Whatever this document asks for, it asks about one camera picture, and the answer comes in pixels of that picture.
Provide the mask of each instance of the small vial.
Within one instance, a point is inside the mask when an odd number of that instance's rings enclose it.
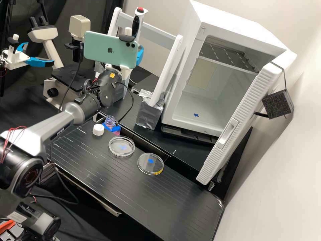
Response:
[[[114,133],[116,136],[120,135],[121,128],[120,128],[120,126],[116,126],[115,118],[112,115],[106,116],[106,120],[103,123],[103,126],[105,127],[105,129]]]

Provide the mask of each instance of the petri dish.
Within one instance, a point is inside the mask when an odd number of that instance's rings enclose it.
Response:
[[[126,157],[131,155],[135,150],[134,142],[125,136],[115,136],[109,143],[109,150],[116,156]]]
[[[163,160],[153,153],[142,154],[137,161],[139,169],[148,175],[158,175],[164,169]]]

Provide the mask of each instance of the black backdrop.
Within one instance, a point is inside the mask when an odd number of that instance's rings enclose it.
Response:
[[[71,64],[71,51],[66,50],[64,43],[70,42],[68,32],[69,18],[71,15],[84,15],[91,20],[91,30],[107,33],[115,7],[122,7],[123,0],[45,0],[45,8],[50,25],[56,25],[59,36],[54,39],[56,49],[64,64]],[[4,26],[4,6],[7,0],[0,0],[0,25]],[[42,44],[33,43],[27,36],[31,28],[29,17],[34,16],[37,20],[42,16],[40,5],[36,0],[16,0],[13,6],[12,18],[9,29],[9,36],[14,33],[19,35],[19,42],[29,42],[27,55],[47,58]],[[4,48],[4,34],[0,32],[2,46]],[[91,67],[92,61],[84,61],[82,67]],[[31,68],[29,66],[8,71],[5,87],[8,88],[16,81],[23,79],[23,83],[30,81],[32,84],[43,83],[43,80],[50,78],[52,68]]]

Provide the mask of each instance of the red wire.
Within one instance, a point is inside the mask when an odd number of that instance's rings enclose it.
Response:
[[[7,69],[4,68],[4,71],[6,72],[4,75],[0,76],[0,78],[2,78],[3,76],[5,76],[7,74]]]
[[[2,151],[1,158],[0,158],[0,163],[3,163],[4,159],[6,158],[5,151],[6,151],[6,148],[7,148],[9,139],[10,139],[10,136],[11,136],[11,134],[12,134],[12,131],[15,131],[15,130],[17,130],[17,129],[19,129],[19,128],[25,129],[25,128],[27,128],[27,127],[26,127],[26,126],[18,126],[18,127],[16,127],[16,128],[10,128],[10,129],[8,130],[7,137],[6,137],[6,140],[5,140],[4,145],[3,145],[3,151]]]

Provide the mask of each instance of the black table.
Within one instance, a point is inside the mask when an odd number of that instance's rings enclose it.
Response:
[[[136,147],[129,157],[113,155],[108,142],[114,134],[97,137],[94,124],[54,142],[52,160],[63,174],[162,240],[212,240],[223,213],[220,199],[166,165],[157,176],[144,174],[137,166],[144,152]]]

